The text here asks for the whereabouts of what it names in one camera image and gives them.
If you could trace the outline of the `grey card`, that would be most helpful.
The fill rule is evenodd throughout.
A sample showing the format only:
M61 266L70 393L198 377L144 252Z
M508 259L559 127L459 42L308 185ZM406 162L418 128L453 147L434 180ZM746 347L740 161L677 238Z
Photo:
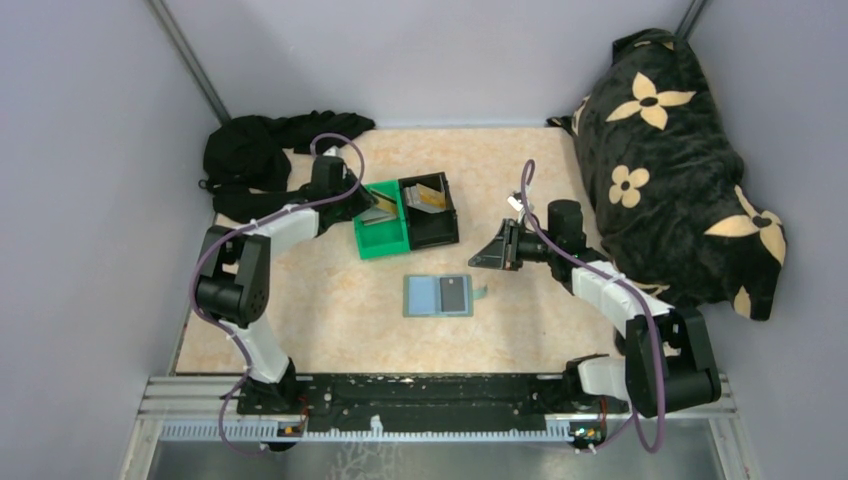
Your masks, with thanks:
M463 313L467 311L466 278L463 276L442 277L439 280L441 311Z

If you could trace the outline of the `sage green card holder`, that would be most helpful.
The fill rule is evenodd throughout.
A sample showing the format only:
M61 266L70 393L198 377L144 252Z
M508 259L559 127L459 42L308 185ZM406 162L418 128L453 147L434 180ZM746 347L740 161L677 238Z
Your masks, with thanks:
M474 303L485 298L488 285L471 275L406 275L403 284L405 318L472 317Z

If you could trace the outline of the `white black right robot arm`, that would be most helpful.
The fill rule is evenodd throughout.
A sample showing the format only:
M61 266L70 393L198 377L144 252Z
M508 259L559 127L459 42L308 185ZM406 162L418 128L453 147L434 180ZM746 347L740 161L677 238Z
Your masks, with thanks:
M517 217L502 221L469 266L517 271L527 262L545 264L555 281L598 310L617 334L618 357L593 354L566 364L563 398L569 408L588 412L602 397L612 397L645 418L657 418L719 400L720 375L698 310L645 293L589 247L578 202L550 202L545 229L519 192L508 202Z

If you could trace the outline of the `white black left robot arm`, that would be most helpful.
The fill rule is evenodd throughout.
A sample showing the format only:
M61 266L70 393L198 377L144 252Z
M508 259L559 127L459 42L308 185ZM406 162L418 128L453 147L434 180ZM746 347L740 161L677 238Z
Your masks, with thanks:
M193 274L191 305L202 320L223 330L244 358L245 377L234 390L239 413L293 412L302 395L294 362L266 315L272 261L374 203L341 157L319 155L310 181L293 201L240 227L207 230Z

